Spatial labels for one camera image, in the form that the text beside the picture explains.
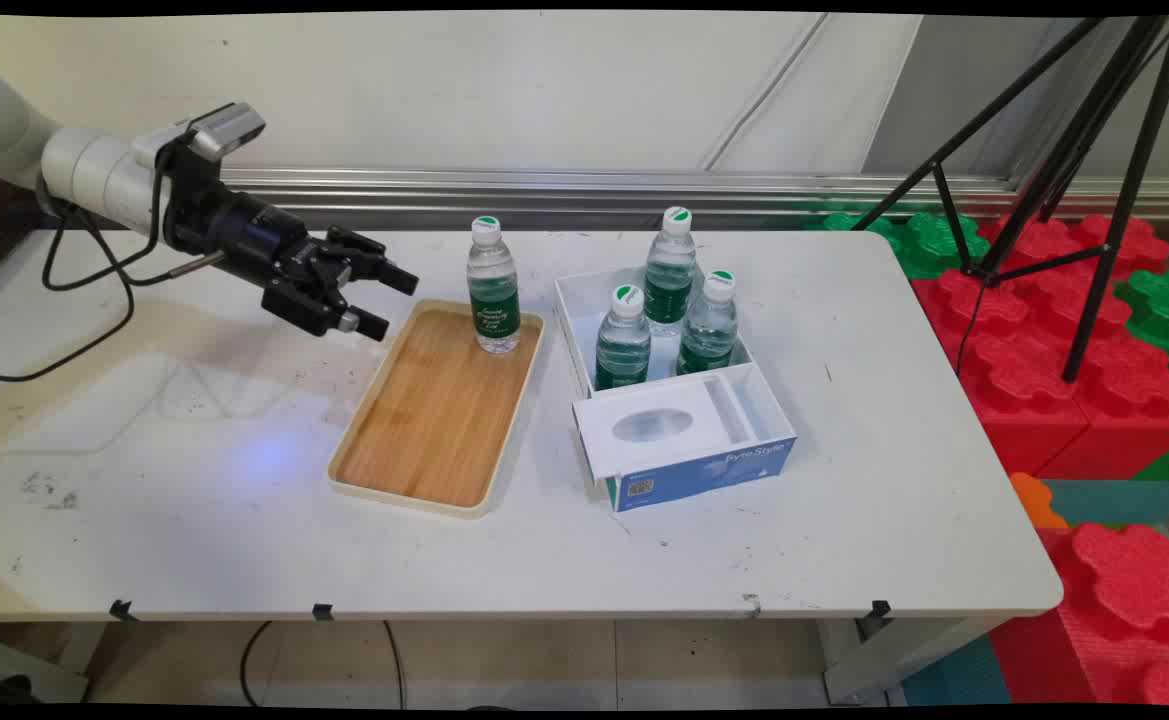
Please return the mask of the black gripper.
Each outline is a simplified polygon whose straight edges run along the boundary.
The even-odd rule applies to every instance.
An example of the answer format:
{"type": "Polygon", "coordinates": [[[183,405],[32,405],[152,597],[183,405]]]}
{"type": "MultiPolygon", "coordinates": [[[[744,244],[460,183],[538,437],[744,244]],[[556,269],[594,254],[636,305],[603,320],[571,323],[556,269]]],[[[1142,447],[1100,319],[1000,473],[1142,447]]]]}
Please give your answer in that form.
{"type": "Polygon", "coordinates": [[[228,191],[215,162],[187,141],[159,151],[159,174],[168,198],[162,241],[172,249],[210,258],[212,265],[261,288],[261,307],[314,337],[328,331],[382,341],[389,321],[350,305],[340,291],[350,281],[375,281],[414,296],[419,277],[387,258],[387,247],[365,234],[328,227],[324,241],[300,219],[245,192],[228,191]]]}

